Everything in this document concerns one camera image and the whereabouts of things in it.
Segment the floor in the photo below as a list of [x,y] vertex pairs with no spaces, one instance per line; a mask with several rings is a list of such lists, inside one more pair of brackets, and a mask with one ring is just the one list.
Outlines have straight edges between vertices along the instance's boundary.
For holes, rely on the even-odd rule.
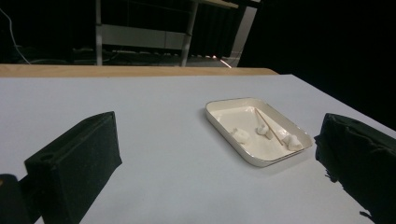
[[[55,60],[46,55],[26,52],[25,58],[31,64],[70,64],[64,60]],[[187,60],[188,67],[236,67],[239,63],[239,55],[230,58],[190,56]],[[78,65],[95,65],[95,52],[91,49],[79,49],[74,52],[74,63]],[[148,52],[133,51],[104,51],[103,65],[130,65],[130,66],[179,66],[180,56]]]

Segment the white object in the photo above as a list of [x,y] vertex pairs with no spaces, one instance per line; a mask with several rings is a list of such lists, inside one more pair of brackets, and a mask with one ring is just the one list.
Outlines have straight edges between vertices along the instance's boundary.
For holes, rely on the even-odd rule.
[[263,124],[262,126],[256,129],[256,133],[259,135],[265,135],[269,140],[274,137],[274,134],[269,129],[268,125]]
[[248,145],[250,143],[250,134],[245,130],[234,128],[230,134],[240,144]]
[[303,148],[303,145],[294,134],[286,135],[282,141],[288,146],[290,151],[297,151]]
[[257,134],[265,135],[270,129],[267,125],[263,124],[262,126],[257,128]]
[[[301,148],[299,150],[289,150],[286,144],[282,146],[277,139],[272,137],[274,134],[271,130],[266,132],[265,136],[268,139],[250,136],[248,147],[246,144],[235,141],[234,136],[227,131],[234,127],[242,130],[256,129],[256,132],[264,133],[265,128],[257,129],[257,126],[262,124],[262,120],[258,118],[256,109],[259,112],[261,111],[267,122],[266,126],[271,127],[275,133],[293,133],[298,136],[301,141]],[[259,99],[242,98],[210,102],[206,104],[206,116],[233,148],[248,163],[255,166],[265,167],[277,161],[282,161],[313,145],[310,135]]]

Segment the wooden table edge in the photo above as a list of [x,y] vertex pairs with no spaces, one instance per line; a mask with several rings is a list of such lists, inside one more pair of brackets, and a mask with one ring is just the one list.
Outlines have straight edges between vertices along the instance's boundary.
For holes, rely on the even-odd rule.
[[278,75],[268,68],[0,64],[0,77],[177,77]]

